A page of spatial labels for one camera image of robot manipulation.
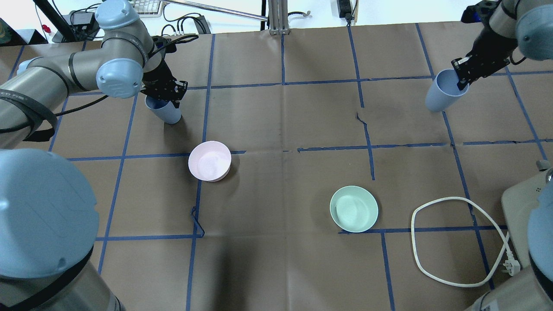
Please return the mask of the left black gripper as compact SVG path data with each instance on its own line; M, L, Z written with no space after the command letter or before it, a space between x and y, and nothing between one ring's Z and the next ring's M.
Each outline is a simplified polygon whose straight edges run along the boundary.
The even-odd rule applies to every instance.
M152 69L147 71L144 68L140 92L158 100L171 101L179 109L188 90L188 82L175 78L163 57L154 56L146 65Z

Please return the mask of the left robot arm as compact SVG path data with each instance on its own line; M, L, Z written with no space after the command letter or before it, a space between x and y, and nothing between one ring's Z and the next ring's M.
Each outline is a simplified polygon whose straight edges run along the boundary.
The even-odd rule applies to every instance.
M50 140L69 96L99 90L103 98L146 96L168 124L181 118L188 83L169 69L165 55L194 41L150 36L126 0L107 0L95 12L105 32L92 51L21 62L1 86L1 309L3 311L124 311L93 264L99 229L97 199L81 171L21 141Z

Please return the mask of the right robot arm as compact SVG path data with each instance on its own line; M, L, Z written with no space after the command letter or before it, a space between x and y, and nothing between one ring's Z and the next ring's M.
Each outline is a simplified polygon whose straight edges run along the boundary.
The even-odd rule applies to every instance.
M480 23L483 27L472 49L464 57L451 61L459 90L513 63L512 53L516 49L524 59L552 59L550 0L482 0L466 7L461 22Z

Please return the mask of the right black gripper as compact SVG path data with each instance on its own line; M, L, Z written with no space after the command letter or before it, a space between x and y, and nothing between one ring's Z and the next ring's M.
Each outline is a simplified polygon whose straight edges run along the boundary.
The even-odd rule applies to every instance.
M482 29L471 51L451 61L458 76L458 90L465 90L479 78L486 78L509 65L513 50L513 38L497 34L490 28Z

